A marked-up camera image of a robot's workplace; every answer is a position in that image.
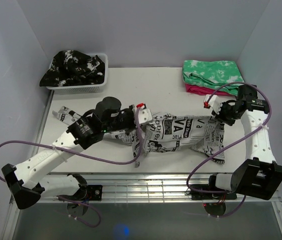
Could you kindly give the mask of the newspaper print trousers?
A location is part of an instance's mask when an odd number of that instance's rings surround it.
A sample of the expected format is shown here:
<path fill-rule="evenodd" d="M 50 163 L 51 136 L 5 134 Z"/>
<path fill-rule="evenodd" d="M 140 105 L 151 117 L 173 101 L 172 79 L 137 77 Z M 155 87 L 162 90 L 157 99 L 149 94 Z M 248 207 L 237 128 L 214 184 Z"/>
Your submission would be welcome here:
<path fill-rule="evenodd" d="M 77 121 L 81 115 L 68 107 L 62 106 L 52 115 L 66 125 Z M 141 128 L 144 157 L 148 153 L 168 153 L 183 149 L 211 156 L 224 147 L 225 125 L 212 116 L 175 116 L 158 112 L 153 121 Z M 117 139 L 125 145 L 132 146 L 133 155 L 139 150 L 136 130 L 127 133 L 124 130 L 105 133 L 103 139 Z"/>

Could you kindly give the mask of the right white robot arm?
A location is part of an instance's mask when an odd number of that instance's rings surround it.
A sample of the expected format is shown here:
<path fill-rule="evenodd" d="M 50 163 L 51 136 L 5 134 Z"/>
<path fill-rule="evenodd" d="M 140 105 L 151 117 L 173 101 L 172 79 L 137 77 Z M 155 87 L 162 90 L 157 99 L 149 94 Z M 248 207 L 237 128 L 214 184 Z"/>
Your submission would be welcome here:
<path fill-rule="evenodd" d="M 267 123 L 270 104 L 258 98 L 254 85 L 241 85 L 234 100 L 221 101 L 214 94 L 203 105 L 219 122 L 232 126 L 241 121 L 244 129 L 245 160 L 233 173 L 216 173 L 209 178 L 207 194 L 218 199 L 227 192 L 269 200 L 282 182 L 282 165 L 272 153 Z"/>

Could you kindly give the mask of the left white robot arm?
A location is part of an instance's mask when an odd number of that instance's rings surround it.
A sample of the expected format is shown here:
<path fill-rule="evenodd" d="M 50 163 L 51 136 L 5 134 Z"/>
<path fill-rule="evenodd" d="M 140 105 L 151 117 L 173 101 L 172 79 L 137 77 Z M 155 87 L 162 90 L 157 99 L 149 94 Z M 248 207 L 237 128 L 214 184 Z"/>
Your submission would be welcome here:
<path fill-rule="evenodd" d="M 82 176 L 69 173 L 51 180 L 47 175 L 72 156 L 102 141 L 105 133 L 134 130 L 139 125 L 140 108 L 121 106 L 117 98 L 105 97 L 47 148 L 17 165 L 6 164 L 1 171 L 18 209 L 27 209 L 45 197 L 84 201 L 88 184 Z"/>

